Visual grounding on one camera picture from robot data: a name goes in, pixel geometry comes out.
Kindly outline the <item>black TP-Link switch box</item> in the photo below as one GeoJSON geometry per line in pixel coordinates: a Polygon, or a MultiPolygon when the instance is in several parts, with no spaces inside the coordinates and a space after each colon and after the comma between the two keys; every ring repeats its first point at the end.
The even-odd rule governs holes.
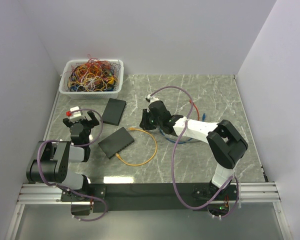
{"type": "Polygon", "coordinates": [[[130,133],[124,127],[121,127],[100,141],[98,145],[106,157],[111,159],[134,142],[135,140],[130,133]]]}

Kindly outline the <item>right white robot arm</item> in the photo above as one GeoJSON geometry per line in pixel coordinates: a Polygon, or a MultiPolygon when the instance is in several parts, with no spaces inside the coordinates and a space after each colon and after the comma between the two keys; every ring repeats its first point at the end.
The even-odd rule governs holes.
{"type": "Polygon", "coordinates": [[[148,108],[142,110],[140,127],[143,130],[159,129],[167,135],[183,135],[210,146],[217,167],[211,180],[210,195],[220,200],[228,193],[224,184],[234,174],[237,162],[244,156],[249,146],[246,140],[228,120],[205,122],[186,116],[172,115],[157,97],[147,97],[148,108]]]}

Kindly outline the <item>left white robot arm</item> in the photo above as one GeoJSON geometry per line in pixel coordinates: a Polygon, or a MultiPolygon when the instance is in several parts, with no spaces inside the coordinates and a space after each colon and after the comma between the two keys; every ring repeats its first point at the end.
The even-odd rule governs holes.
{"type": "Polygon", "coordinates": [[[70,141],[39,141],[26,169],[26,178],[32,183],[44,183],[68,191],[79,201],[90,197],[91,189],[85,175],[68,169],[69,163],[86,163],[89,160],[90,140],[94,127],[103,128],[101,116],[93,109],[72,108],[66,113],[63,124],[69,129],[70,141]]]}

